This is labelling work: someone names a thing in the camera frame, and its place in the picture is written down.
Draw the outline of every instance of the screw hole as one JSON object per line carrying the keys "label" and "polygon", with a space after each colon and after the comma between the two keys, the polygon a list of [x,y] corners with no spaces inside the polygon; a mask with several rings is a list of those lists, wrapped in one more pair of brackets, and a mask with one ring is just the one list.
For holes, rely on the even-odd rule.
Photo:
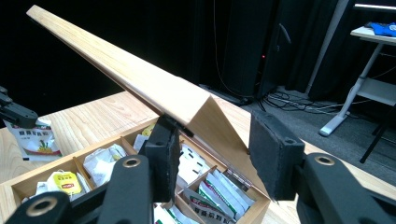
{"label": "screw hole", "polygon": [[325,156],[315,157],[315,161],[317,161],[318,163],[320,163],[322,165],[334,165],[335,164],[334,160],[332,160],[331,158],[325,157]]}
{"label": "screw hole", "polygon": [[44,209],[44,208],[48,207],[49,205],[50,205],[50,202],[45,201],[45,202],[37,204],[35,206],[35,209],[37,209],[37,210]]}
{"label": "screw hole", "polygon": [[138,158],[132,158],[127,161],[124,161],[122,165],[126,168],[136,167],[140,164],[140,160]]}

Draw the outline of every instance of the white packet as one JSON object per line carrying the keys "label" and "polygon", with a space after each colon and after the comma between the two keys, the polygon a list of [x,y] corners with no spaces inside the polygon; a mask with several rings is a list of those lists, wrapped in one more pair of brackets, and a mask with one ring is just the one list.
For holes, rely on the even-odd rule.
{"label": "white packet", "polygon": [[189,161],[194,162],[200,167],[199,174],[202,175],[207,172],[210,167],[206,165],[204,158],[202,158],[198,153],[196,153],[192,148],[187,146],[186,144],[181,145],[181,156]]}
{"label": "white packet", "polygon": [[210,202],[207,198],[194,192],[191,189],[184,188],[183,194],[188,200],[188,204],[192,210],[205,222],[205,223],[235,223],[233,218],[221,212],[215,204]]}
{"label": "white packet", "polygon": [[229,217],[234,217],[234,211],[226,204],[212,189],[210,189],[205,181],[202,181],[198,187],[198,193],[210,202],[216,205],[218,210]]}
{"label": "white packet", "polygon": [[84,178],[84,176],[82,176],[80,173],[77,173],[77,178],[78,178],[78,181],[81,184],[82,188],[84,189],[84,191],[86,193],[89,193],[91,190],[90,190],[90,187],[88,186],[88,183],[87,183],[88,180],[86,180]]}
{"label": "white packet", "polygon": [[225,180],[225,182],[227,182],[229,184],[229,186],[231,186],[233,188],[233,190],[235,190],[235,192],[237,194],[239,194],[239,196],[245,201],[245,203],[247,203],[247,205],[250,207],[251,205],[253,205],[255,202],[254,200],[250,199],[246,193],[244,191],[242,191],[240,188],[238,188],[235,183],[233,181],[231,181],[229,178],[227,178],[226,175],[222,174],[219,172],[219,175],[222,176]]}
{"label": "white packet", "polygon": [[35,189],[35,196],[45,193],[45,192],[48,192],[48,191],[49,191],[49,189],[47,187],[47,182],[42,182],[42,181],[37,182],[37,188]]}
{"label": "white packet", "polygon": [[198,178],[201,167],[183,156],[180,156],[179,161],[180,165],[178,166],[177,176],[182,178],[183,181],[179,180],[178,184],[184,188]]}
{"label": "white packet", "polygon": [[154,223],[155,224],[176,224],[171,215],[167,213],[162,207],[154,208]]}
{"label": "white packet", "polygon": [[189,217],[184,216],[184,214],[181,213],[178,210],[178,208],[174,205],[168,209],[168,213],[171,215],[171,217],[175,220],[177,224],[198,224],[198,222],[192,220]]}
{"label": "white packet", "polygon": [[138,134],[134,140],[134,150],[139,152],[146,140],[149,140],[148,136]]}
{"label": "white packet", "polygon": [[110,180],[115,162],[125,156],[125,150],[114,144],[108,149],[99,148],[88,155],[83,166],[92,177],[95,186],[99,187]]}
{"label": "white packet", "polygon": [[233,187],[227,181],[228,178],[221,174],[218,170],[213,172],[213,176],[233,195],[233,197],[242,205],[246,212],[250,205],[236,192],[236,190],[233,189]]}
{"label": "white packet", "polygon": [[233,211],[234,218],[239,220],[244,214],[245,209],[239,203],[235,197],[228,191],[212,174],[207,174],[206,180],[204,181],[206,186],[211,189],[227,206]]}
{"label": "white packet", "polygon": [[55,161],[62,157],[50,120],[38,119],[32,129],[24,129],[5,120],[4,123],[15,136],[24,161]]}

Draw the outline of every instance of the wooden plank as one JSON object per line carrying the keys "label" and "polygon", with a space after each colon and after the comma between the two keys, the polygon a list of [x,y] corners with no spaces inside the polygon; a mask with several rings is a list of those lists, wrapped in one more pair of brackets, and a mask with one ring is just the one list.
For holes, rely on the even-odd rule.
{"label": "wooden plank", "polygon": [[2,223],[2,221],[7,220],[14,213],[15,209],[17,209],[11,186],[0,185],[0,199],[1,202],[9,202],[2,203],[2,206],[0,206],[0,223]]}
{"label": "wooden plank", "polygon": [[33,6],[27,15],[125,90],[137,94],[148,104],[187,127],[255,187],[266,192],[251,165],[247,145],[209,92],[137,58],[43,8]]}

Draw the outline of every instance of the dark floor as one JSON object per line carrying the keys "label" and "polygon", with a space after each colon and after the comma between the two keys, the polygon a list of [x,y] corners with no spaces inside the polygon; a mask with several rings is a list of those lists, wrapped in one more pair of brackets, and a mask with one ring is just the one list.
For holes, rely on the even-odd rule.
{"label": "dark floor", "polygon": [[[295,91],[282,91],[304,97],[303,94]],[[284,102],[279,102],[274,99],[272,101],[278,102],[279,105],[284,105]],[[326,102],[323,104],[330,105],[335,103]],[[372,119],[367,119],[359,114],[351,114],[351,117],[347,118],[330,136],[323,137],[318,134],[318,131],[334,115],[312,114],[307,113],[307,110],[285,111],[285,109],[292,109],[292,107],[275,108],[266,103],[264,103],[263,106],[267,112],[279,118],[287,127],[295,132],[297,136],[306,142],[396,186],[396,145],[386,140],[380,140],[367,161],[364,164],[359,162],[361,156],[375,138],[372,135],[372,131],[378,123]],[[244,108],[246,110],[260,110],[257,103],[244,106]],[[394,128],[388,128],[384,136],[396,140],[396,130],[394,130]]]}

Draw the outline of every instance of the wooden table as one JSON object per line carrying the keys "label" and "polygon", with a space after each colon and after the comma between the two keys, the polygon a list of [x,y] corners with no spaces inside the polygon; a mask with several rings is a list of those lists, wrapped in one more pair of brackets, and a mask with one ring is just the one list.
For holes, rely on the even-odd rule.
{"label": "wooden table", "polygon": [[[247,145],[250,114],[218,97],[214,96],[214,98]],[[42,118],[52,121],[56,142],[62,149],[62,153],[69,155],[109,137],[120,135],[137,125],[149,124],[151,120],[158,118],[158,115],[124,91]],[[306,143],[305,152],[323,151]],[[14,137],[7,129],[0,130],[0,183],[34,170],[45,163],[23,161]],[[396,200],[395,187],[350,164],[346,163],[346,166],[364,187]],[[296,202],[271,203],[264,222],[299,223],[295,206]]]}

